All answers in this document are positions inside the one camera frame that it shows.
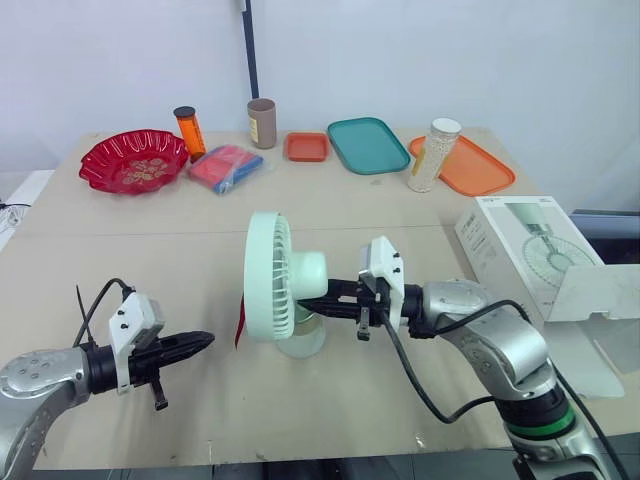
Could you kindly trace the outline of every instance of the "red decorative plate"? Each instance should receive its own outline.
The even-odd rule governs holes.
[[[80,178],[110,193],[152,192],[172,182],[189,157],[171,132],[135,130],[108,138],[82,157]]]

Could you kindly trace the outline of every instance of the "red tag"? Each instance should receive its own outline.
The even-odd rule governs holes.
[[[240,335],[242,335],[242,329],[244,328],[244,295],[240,300],[240,321],[238,322],[238,329],[236,330],[236,350],[238,349],[238,341],[240,341]]]

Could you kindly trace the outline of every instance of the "small fan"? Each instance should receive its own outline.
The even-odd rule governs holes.
[[[560,288],[569,267],[593,265],[584,250],[553,234],[540,205],[507,203],[506,206],[531,234],[522,245],[522,255],[529,268],[546,283]]]
[[[249,336],[276,341],[281,350],[292,356],[316,353],[324,341],[324,325],[296,301],[321,297],[327,288],[324,255],[292,251],[287,220],[277,212],[254,213],[244,257],[244,308]]]

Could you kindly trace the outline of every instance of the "fan base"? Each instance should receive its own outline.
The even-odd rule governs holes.
[[[296,307],[293,335],[277,340],[276,347],[293,358],[308,358],[320,351],[327,337],[324,319],[300,306]]]

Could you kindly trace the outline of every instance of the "product box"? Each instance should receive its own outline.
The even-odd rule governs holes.
[[[620,341],[640,323],[618,320],[640,317],[640,267],[604,265],[552,197],[476,197],[455,230],[478,282],[496,300],[525,308],[575,388],[587,396],[624,394],[609,351],[636,368],[630,359],[640,359],[640,347]],[[620,335],[623,326],[630,330]]]

